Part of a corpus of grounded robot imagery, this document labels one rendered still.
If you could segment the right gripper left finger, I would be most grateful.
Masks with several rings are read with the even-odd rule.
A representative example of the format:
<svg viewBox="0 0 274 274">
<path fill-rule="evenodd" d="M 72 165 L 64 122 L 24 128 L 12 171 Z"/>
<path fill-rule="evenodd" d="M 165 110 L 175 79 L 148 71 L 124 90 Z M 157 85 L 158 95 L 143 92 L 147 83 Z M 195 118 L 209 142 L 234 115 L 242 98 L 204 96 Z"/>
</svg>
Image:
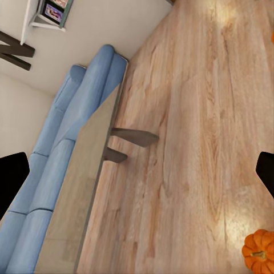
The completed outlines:
<svg viewBox="0 0 274 274">
<path fill-rule="evenodd" d="M 0 220 L 30 173 L 24 152 L 0 158 Z"/>
</svg>

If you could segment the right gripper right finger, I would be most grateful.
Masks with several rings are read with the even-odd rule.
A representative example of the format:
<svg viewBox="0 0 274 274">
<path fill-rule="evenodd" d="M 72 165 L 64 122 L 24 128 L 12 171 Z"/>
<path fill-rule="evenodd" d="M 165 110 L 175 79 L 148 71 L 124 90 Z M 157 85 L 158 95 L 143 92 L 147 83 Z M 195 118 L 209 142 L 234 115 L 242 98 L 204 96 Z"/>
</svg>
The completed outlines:
<svg viewBox="0 0 274 274">
<path fill-rule="evenodd" d="M 274 154 L 265 151 L 260 153 L 256 173 L 274 198 Z"/>
</svg>

